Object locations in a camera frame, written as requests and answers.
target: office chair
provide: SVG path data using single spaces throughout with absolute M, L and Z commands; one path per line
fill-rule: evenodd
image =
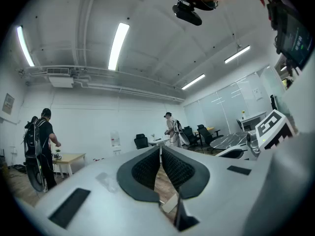
M 240 126 L 241 130 L 243 131 L 241 122 L 240 122 L 238 119 L 236 119 L 236 120 L 237 120 L 237 123 L 238 123 L 238 125 Z M 252 130 L 252 128 L 251 128 L 250 125 L 244 125 L 244 131 L 245 131 L 246 129 L 249 129 L 250 131 Z
M 198 125 L 197 131 L 203 136 L 203 138 L 205 139 L 205 143 L 208 146 L 210 146 L 210 142 L 212 142 L 213 140 L 220 138 L 220 137 L 223 137 L 223 135 L 218 135 L 218 132 L 220 130 L 215 131 L 217 134 L 216 137 L 212 137 L 212 134 L 209 133 L 209 131 L 205 128 L 204 125 Z M 210 150 L 210 149 L 212 149 L 211 152 L 214 150 L 214 148 L 211 146 L 209 148 L 207 148 L 207 150 Z
M 191 127 L 189 127 L 189 126 L 184 127 L 183 133 L 187 136 L 187 138 L 189 140 L 189 145 L 190 146 L 188 147 L 188 149 L 191 148 L 194 145 L 195 146 L 198 145 L 197 141 L 200 140 L 200 138 L 193 134 Z
M 134 139 L 134 143 L 136 144 L 137 149 L 147 148 L 149 146 L 148 138 L 145 137 L 144 134 L 136 135 L 136 139 Z

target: floor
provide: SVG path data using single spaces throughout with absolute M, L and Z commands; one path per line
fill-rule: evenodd
M 195 152 L 198 152 L 198 153 L 210 154 L 209 151 L 201 147 L 190 148 L 190 150 L 194 150 Z M 220 150 L 214 150 L 212 155 L 215 155 L 219 152 Z M 60 175 L 55 175 L 55 180 L 57 184 L 66 180 L 67 178 L 68 177 L 65 176 L 62 179 Z M 11 189 L 15 197 L 22 199 L 23 201 L 30 204 L 31 206 L 35 206 L 37 201 L 42 196 L 45 195 L 45 193 L 43 192 L 36 192 L 31 186 L 27 175 L 17 171 L 14 168 L 10 168 L 9 170 L 8 184 L 9 184 L 9 188 Z M 159 193 L 160 200 L 163 203 L 166 203 L 171 197 L 173 197 L 174 194 L 177 194 L 178 196 L 177 191 L 171 184 L 162 165 L 160 166 L 160 169 L 157 173 L 154 191 Z M 176 216 L 177 207 L 175 207 L 169 213 L 166 213 L 162 210 L 161 206 L 160 206 L 161 211 L 170 220 L 170 222 L 173 223 Z

